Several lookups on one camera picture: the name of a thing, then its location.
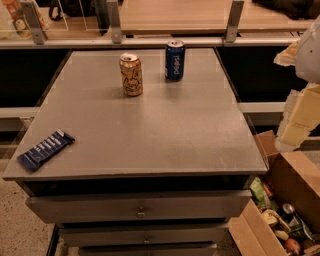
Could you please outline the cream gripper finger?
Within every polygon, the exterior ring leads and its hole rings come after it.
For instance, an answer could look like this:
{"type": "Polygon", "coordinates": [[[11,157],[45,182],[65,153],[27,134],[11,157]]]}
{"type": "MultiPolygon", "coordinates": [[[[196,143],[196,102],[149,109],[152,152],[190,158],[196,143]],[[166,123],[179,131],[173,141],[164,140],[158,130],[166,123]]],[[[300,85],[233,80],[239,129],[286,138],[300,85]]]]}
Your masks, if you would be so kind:
{"type": "Polygon", "coordinates": [[[277,65],[288,67],[296,64],[298,41],[290,44],[286,49],[276,55],[273,62],[277,65]]]}
{"type": "Polygon", "coordinates": [[[319,124],[320,85],[308,83],[301,91],[291,90],[278,127],[276,149],[287,152],[299,148],[319,124]]]}

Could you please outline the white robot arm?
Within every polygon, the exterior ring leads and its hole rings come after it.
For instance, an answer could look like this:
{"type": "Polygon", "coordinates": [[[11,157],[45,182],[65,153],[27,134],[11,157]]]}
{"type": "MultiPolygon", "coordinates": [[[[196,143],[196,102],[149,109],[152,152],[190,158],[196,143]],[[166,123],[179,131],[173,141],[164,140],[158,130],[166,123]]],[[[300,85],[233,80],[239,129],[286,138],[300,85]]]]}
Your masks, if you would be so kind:
{"type": "Polygon", "coordinates": [[[320,16],[298,41],[276,55],[274,63],[294,66],[296,76],[307,82],[300,92],[289,93],[276,135],[278,151],[293,151],[320,124],[320,16]]]}

